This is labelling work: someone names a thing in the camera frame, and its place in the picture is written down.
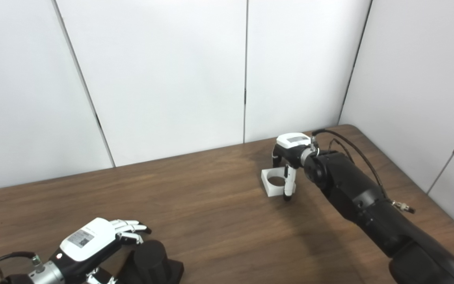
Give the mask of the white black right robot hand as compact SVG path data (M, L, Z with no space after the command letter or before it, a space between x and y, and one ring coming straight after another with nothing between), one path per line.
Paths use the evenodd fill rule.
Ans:
M283 187L283 199L290 201L294 193L297 170L304 167L305 160L320 153L315 137L309 137L304 133L286 133L276 138L276 144L272 151L272 167L278 168L282 160L286 160L283 170L285 185Z

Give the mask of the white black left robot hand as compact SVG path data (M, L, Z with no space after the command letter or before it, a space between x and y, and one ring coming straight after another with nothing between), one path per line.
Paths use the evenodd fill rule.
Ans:
M60 273L61 284L82 284L93 279L121 246L140 245L142 234L151 233L151 228L137 220L97 217L63 239L49 261Z

